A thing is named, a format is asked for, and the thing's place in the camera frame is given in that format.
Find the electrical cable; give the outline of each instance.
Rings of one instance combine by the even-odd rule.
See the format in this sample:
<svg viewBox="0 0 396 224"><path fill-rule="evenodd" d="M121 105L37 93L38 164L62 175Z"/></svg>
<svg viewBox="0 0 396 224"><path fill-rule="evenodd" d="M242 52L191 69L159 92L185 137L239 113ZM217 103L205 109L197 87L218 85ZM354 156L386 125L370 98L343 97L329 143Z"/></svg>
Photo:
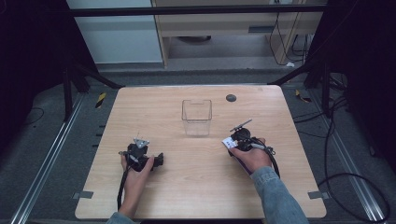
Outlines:
<svg viewBox="0 0 396 224"><path fill-rule="evenodd" d="M38 119L35 119L35 120L33 120L33 121L30 121L30 122L23 123L23 125L31 125L31 124L34 124L34 123L38 122L40 119L43 118L43 116L44 116L44 109L43 109L43 108L40 108L40 107L33 107L32 110L41 110L41 115L38 117Z"/></svg>
<svg viewBox="0 0 396 224"><path fill-rule="evenodd" d="M274 49L272 48L272 36L273 36L273 33L274 33L274 31L276 30L276 28L277 28L277 32L278 32L278 35L279 35L279 39L280 39L280 42L282 43L283 52L284 52L286 58L288 58L288 59L290 60L291 63L301 62L302 60L295 60L295 59L289 58L288 53L286 52L285 43L283 42L282 34L280 33L280 29L279 29L279 12L277 12L277 13L276 13L276 21L275 21L275 24L274 24L274 29L273 29L273 31L271 32L270 38L269 38L269 39L270 39L270 40L269 40L269 42L270 42L270 49L271 49L271 51L272 51L272 53L273 53L273 55L274 55L274 58L275 58L276 63L277 63L278 65L286 65L285 63L280 63L280 62L277 61L276 56L275 56Z"/></svg>
<svg viewBox="0 0 396 224"><path fill-rule="evenodd" d="M298 35L296 35L296 36L294 37L293 44L291 45L291 52L292 52L295 56L303 57L302 60L305 61L306 56L308 55L308 42L309 42L309 41L308 41L308 35L305 35L305 36L304 36L304 46L303 46L303 49L295 49L295 48L294 48L295 43L296 43L296 41L297 41L297 38L298 38Z"/></svg>
<svg viewBox="0 0 396 224"><path fill-rule="evenodd" d="M120 210L120 208L121 208L122 193L123 193L123 189L124 189L124 186L125 186L126 177L128 176L128 173L129 173L130 170L131 170L131 166L128 166L128 168L122 174L122 179L121 179L121 182L120 182L119 195L117 196L117 207L118 207L118 210Z"/></svg>
<svg viewBox="0 0 396 224"><path fill-rule="evenodd" d="M309 121L309 120L312 120L312 119L319 118L321 115L324 115L324 112L321 112L320 114L318 114L318 115L315 115L314 117L311 117L311 118L309 118L309 119L302 119L302 120L297 120L297 121L294 121L294 123L296 124L296 123L303 123L303 122L307 122L307 121Z"/></svg>
<svg viewBox="0 0 396 224"><path fill-rule="evenodd" d="M310 54L310 57L307 58L307 60L310 60L315 56L316 53L319 52L320 49L325 46L325 44L335 35L335 33L340 29L341 25L344 24L344 22L347 20L347 18L352 14L353 9L355 9L356 5L358 4L360 0L356 0L352 8L348 11L348 13L345 15L345 17L341 20L341 22L338 23L338 25L332 30L332 32L327 36L327 38L322 42L322 44L317 47L317 49Z"/></svg>
<svg viewBox="0 0 396 224"><path fill-rule="evenodd" d="M302 132L302 131L297 131L297 133L303 133L303 134L310 135L310 136L313 136L313 137L318 137L318 138L326 138L326 136L319 136L319 135L315 135L315 134L312 134L312 133L305 133L305 132Z"/></svg>
<svg viewBox="0 0 396 224"><path fill-rule="evenodd" d="M330 139L330 136L331 136L331 129L332 129L332 126L334 125L334 112L335 112L334 109L336 108L336 106L337 106L338 104L342 103L342 102L345 101L345 100L346 100L346 98L343 98L341 101L334 103L333 106L331 107L331 116L330 116L331 122L330 122L329 131L327 132L327 135L326 135L325 148L324 148L324 173L325 173L325 179L322 180L322 181L320 181L320 182L318 183L318 186L322 185L323 183L326 183L326 186L327 186L327 189L328 189L328 191L329 191L329 194L330 194L331 197L334 199L334 201L335 201L342 209L344 209L347 213L349 213L350 215L352 215L354 218L356 218L356 219L358 219L358 220L360 220L360 221L364 221L364 222L381 223L381 222L384 222L384 221L388 220L388 218L389 218L389 216L390 216L390 205L389 205L388 200L387 200L386 197L384 196L384 194L381 192L381 190L380 190L373 182L371 182L370 180L368 180L367 178L365 178L365 177L363 177L363 176L361 176L361 175L356 175L356 174L351 174L351 173L341 173L341 174L336 174L336 175L331 175L331 176L329 176L329 174L328 174L327 153L328 153L329 139ZM385 215L384 218L382 218L382 219L380 219L380 220L370 220L370 219L367 219L367 218L365 218L365 217L360 217L359 215L356 215L356 214L354 214L352 211L350 211L349 209L347 209L345 206L343 206L343 205L338 201L338 199L335 197L335 195L334 195L334 193L333 193L333 191L332 191L332 188L331 188L331 185L330 185L329 180L330 180L330 179L333 179L333 178L335 178L335 177L338 177L338 176L343 176L343 175L352 175L352 176L361 178L361 179L365 180L373 189L375 189L375 190L377 191L377 193L378 193L378 194L380 195L380 197L383 199L383 201L385 202L385 205L386 205L386 207L387 207L387 213L386 213L386 215Z"/></svg>
<svg viewBox="0 0 396 224"><path fill-rule="evenodd" d="M271 147L267 147L267 146L264 144L264 142L262 142L260 139L258 139L258 138L256 138L256 137L246 136L246 135L243 135L243 134L241 134L241 133L239 133L239 132L235 132L235 135L238 136L239 139L243 139L243 142L253 142L253 143L255 143L255 144L258 144L258 145L263 146L263 147L264 147L264 150L263 150L263 151L266 152L267 155L269 156L269 158L270 158L270 160L271 160L271 163L272 163L273 166L274 166L274 171L275 171L275 173L277 174L277 176L279 176L279 178L280 178L279 168L278 168L278 166L277 166L277 163L276 163L276 160L275 160L275 157L274 157L275 152L272 151L272 148L271 148Z"/></svg>
<svg viewBox="0 0 396 224"><path fill-rule="evenodd" d="M305 117L305 116L313 115L313 114L317 114L317 113L323 114L323 112L318 112L318 111L316 111L316 112L312 112L312 113L309 113L309 114L298 115L298 116L295 116L295 117L292 117L292 118L293 118L293 119L297 119L297 118L301 118L301 117Z"/></svg>

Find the finger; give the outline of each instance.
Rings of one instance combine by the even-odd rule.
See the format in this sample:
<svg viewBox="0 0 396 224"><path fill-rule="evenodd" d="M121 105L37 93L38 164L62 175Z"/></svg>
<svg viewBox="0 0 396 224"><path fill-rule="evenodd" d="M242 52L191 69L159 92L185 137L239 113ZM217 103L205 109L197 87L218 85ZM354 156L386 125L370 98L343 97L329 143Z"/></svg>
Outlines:
<svg viewBox="0 0 396 224"><path fill-rule="evenodd" d="M151 156L150 158L148 158L145 167L141 171L142 175L149 175L149 172L151 171L153 165L154 165L154 157Z"/></svg>
<svg viewBox="0 0 396 224"><path fill-rule="evenodd" d="M230 148L231 153L233 153L235 155L235 157L241 159L241 157L243 156L243 151L239 150L236 147L232 147Z"/></svg>
<svg viewBox="0 0 396 224"><path fill-rule="evenodd" d="M259 138L259 141L265 144L265 138Z"/></svg>
<svg viewBox="0 0 396 224"><path fill-rule="evenodd" d="M121 156L121 166L122 166L122 169L125 171L126 170L127 161L126 161L124 155L120 155L120 156Z"/></svg>

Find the human hand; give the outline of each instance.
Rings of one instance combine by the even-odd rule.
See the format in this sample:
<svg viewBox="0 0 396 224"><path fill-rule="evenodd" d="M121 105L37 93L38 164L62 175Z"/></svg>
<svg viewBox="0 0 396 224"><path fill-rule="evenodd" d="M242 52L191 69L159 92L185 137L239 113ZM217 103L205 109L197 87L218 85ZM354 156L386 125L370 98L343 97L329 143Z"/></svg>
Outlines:
<svg viewBox="0 0 396 224"><path fill-rule="evenodd" d="M149 178L149 172L154 164L154 157L148 158L145 167L141 172L136 172L131 169L125 180L124 185L124 201L120 207L119 213L132 219L136 213L137 205L139 204L140 196L146 186L146 182ZM125 156L121 156L121 165L123 170L126 170L127 161Z"/></svg>
<svg viewBox="0 0 396 224"><path fill-rule="evenodd" d="M259 140L265 144L265 139L259 138ZM246 165L251 173L254 173L263 166L272 166L270 157L262 149L254 147L249 151L241 151L238 148L232 147L230 151Z"/></svg>

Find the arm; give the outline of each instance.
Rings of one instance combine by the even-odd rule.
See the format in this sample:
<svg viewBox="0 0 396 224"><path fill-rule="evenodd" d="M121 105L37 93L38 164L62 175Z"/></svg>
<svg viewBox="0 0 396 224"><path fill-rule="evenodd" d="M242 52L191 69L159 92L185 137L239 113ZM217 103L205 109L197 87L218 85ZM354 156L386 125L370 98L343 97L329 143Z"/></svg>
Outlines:
<svg viewBox="0 0 396 224"><path fill-rule="evenodd" d="M107 221L107 224L111 223L133 223L132 218L136 213L137 206L139 204L140 196L146 186L146 182L149 178L149 172L154 164L154 157L150 157L141 172L130 170L124 185L124 201L120 207L119 212L116 212ZM124 156L121 156L121 165L123 169L126 169L126 160Z"/></svg>
<svg viewBox="0 0 396 224"><path fill-rule="evenodd" d="M237 148L230 151L239 158L252 173L250 176L262 199L262 209L269 224L308 223L303 210L289 194L279 179L269 156L261 149L253 148L244 152Z"/></svg>

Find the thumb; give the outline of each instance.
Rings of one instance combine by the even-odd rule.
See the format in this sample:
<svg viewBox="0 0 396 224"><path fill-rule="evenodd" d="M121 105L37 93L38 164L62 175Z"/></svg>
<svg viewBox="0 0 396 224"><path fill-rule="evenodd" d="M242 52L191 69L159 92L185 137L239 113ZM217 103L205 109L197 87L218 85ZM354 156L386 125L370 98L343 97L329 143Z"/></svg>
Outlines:
<svg viewBox="0 0 396 224"><path fill-rule="evenodd" d="M231 153L233 153L233 155L235 155L235 157L241 159L241 157L243 156L243 151L239 150L236 147L232 147L230 148Z"/></svg>

